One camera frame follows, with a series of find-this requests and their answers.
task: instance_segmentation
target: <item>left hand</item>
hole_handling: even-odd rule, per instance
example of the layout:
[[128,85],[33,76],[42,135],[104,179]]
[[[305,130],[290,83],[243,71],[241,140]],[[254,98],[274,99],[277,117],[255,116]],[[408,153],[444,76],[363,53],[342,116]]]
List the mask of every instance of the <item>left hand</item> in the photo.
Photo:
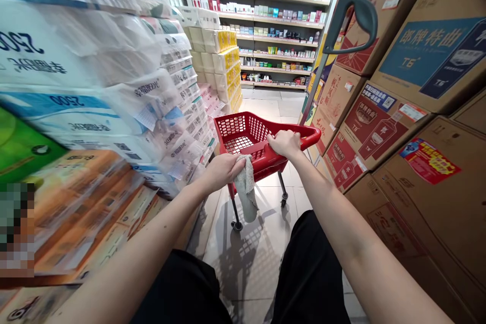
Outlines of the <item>left hand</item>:
[[214,157],[198,180],[201,188],[212,193],[233,182],[246,163],[245,159],[236,162],[238,156],[240,155],[225,153]]

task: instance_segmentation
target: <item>store aisle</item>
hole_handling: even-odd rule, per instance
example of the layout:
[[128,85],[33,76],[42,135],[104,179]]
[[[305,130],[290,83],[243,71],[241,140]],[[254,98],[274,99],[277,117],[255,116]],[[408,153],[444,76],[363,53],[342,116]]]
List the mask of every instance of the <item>store aisle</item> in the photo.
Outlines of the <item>store aisle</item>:
[[[303,92],[243,89],[240,111],[251,111],[277,123],[296,124],[304,102]],[[261,324],[271,319],[280,260],[300,215],[311,209],[295,168],[289,163],[283,180],[289,194],[287,206],[280,207],[282,190],[278,175],[259,182],[256,197],[257,219],[244,223],[240,234],[232,232],[233,207],[227,188],[211,196],[217,201],[203,260],[214,267],[223,295],[234,305],[234,322]],[[242,218],[238,196],[236,204]],[[344,298],[351,322],[368,322],[351,286],[343,276]]]

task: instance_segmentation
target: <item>red shopping basket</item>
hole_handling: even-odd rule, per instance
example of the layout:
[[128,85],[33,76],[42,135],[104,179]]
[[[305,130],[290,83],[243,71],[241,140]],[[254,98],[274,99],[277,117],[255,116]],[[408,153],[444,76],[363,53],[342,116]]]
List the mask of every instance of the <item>red shopping basket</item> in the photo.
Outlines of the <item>red shopping basket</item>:
[[[295,124],[273,123],[262,119],[248,111],[220,116],[214,119],[218,139],[221,144],[221,153],[251,154],[253,174],[255,182],[278,172],[278,178],[282,186],[283,194],[281,206],[284,207],[289,197],[282,179],[282,172],[287,165],[287,159],[273,151],[267,141],[267,135],[275,136],[280,130],[291,130],[300,133],[301,150],[307,149],[318,142],[321,131],[317,128],[303,127]],[[234,195],[236,188],[234,184],[228,185],[229,194],[233,202],[236,222],[231,226],[234,230],[240,231],[243,225],[239,221],[236,210]]]

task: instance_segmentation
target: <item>black pants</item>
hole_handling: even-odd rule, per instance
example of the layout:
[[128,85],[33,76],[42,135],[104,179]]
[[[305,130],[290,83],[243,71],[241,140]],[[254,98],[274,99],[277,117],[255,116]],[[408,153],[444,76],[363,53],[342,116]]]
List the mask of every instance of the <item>black pants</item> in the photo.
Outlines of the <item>black pants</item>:
[[[214,269],[173,250],[132,323],[228,323]],[[314,211],[297,220],[283,255],[272,323],[350,323],[342,270]]]

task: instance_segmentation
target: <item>hand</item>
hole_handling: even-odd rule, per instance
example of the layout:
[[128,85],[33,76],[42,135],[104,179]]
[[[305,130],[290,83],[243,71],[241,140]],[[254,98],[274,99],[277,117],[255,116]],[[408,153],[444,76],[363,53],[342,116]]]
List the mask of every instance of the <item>hand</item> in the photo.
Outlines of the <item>hand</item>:
[[245,159],[236,162],[238,156],[239,154],[225,153],[214,157],[198,180],[201,188],[210,194],[233,182],[246,163]]
[[300,133],[282,130],[275,135],[275,138],[271,134],[267,135],[267,140],[275,152],[287,159],[292,158],[301,151]]

